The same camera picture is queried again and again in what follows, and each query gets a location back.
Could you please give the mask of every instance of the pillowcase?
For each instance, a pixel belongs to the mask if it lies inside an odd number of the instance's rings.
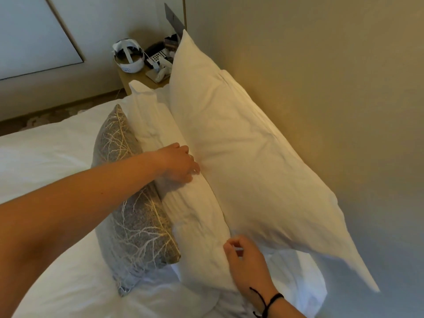
[[[173,62],[170,110],[232,233],[246,234],[262,247],[342,259],[379,290],[334,193],[186,31]]]
[[[92,167],[141,152],[121,106],[116,105],[97,135]],[[153,183],[147,184],[109,214],[96,227],[96,234],[121,296],[128,294],[147,271],[180,259],[171,221]]]
[[[156,93],[138,81],[131,81],[130,88],[134,103],[129,107],[129,121],[143,150],[175,142],[185,145],[169,109]],[[223,250],[230,232],[205,178],[194,175],[185,185],[159,178],[155,184],[181,251],[180,262],[173,266],[180,280],[191,287],[236,290]]]

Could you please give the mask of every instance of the headboard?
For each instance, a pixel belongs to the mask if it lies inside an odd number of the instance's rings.
[[[422,316],[424,0],[185,0],[187,30],[336,193],[382,291],[317,259],[320,317]]]

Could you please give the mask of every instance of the floor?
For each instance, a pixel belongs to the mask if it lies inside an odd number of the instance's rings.
[[[47,109],[42,112],[29,114],[22,117],[17,117],[0,122],[0,136],[8,135],[25,129],[34,128],[37,126],[61,122],[71,116],[77,115],[78,112],[90,109],[91,107],[103,104],[115,99],[122,99],[126,96],[124,89],[109,92],[84,100],[72,102],[60,107]]]

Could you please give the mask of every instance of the bracelet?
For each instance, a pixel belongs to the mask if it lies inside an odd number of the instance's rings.
[[[263,302],[263,304],[264,304],[264,306],[265,306],[265,309],[264,309],[264,311],[263,311],[263,313],[262,313],[262,316],[258,316],[257,314],[256,314],[256,312],[255,311],[253,311],[253,314],[255,315],[255,317],[257,317],[257,318],[268,318],[268,310],[269,310],[269,307],[271,307],[271,305],[274,303],[274,301],[275,300],[277,300],[278,298],[283,298],[284,299],[284,296],[282,295],[282,294],[280,294],[280,293],[278,293],[278,294],[276,294],[275,296],[273,296],[272,298],[271,298],[271,300],[269,301],[269,304],[267,305],[266,303],[265,303],[265,300],[263,299],[263,297],[261,296],[261,294],[260,293],[258,293],[255,289],[253,289],[252,287],[249,287],[249,289],[250,290],[252,290],[252,291],[254,291],[254,292],[256,292],[257,294],[258,294],[258,296],[261,298],[261,300],[262,300],[262,302]]]

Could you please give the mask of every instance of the bedside table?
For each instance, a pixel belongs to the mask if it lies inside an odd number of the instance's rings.
[[[121,78],[121,82],[124,85],[127,95],[131,95],[131,89],[128,84],[133,80],[138,80],[151,89],[160,88],[169,83],[169,78],[163,80],[161,83],[155,83],[153,80],[147,77],[146,72],[148,72],[150,68],[146,65],[144,65],[143,69],[135,74],[128,74],[127,72],[123,72],[122,69],[118,66],[116,68],[118,69],[119,78]]]

